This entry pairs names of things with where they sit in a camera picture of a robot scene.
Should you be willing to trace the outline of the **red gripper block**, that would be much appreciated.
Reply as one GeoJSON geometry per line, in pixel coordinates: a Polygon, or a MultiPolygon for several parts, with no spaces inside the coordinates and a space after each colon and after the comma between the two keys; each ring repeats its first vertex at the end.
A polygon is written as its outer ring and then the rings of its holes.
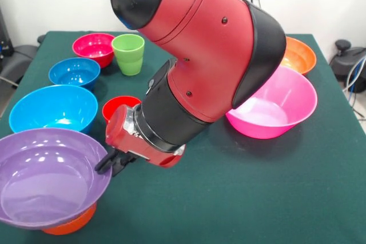
{"type": "Polygon", "coordinates": [[[173,145],[160,138],[147,124],[142,105],[122,105],[114,112],[106,127],[106,143],[111,148],[96,164],[97,174],[104,174],[112,167],[112,177],[128,164],[143,158],[150,164],[169,168],[182,158],[186,146],[173,145]],[[124,153],[116,156],[118,149],[124,153]]]}

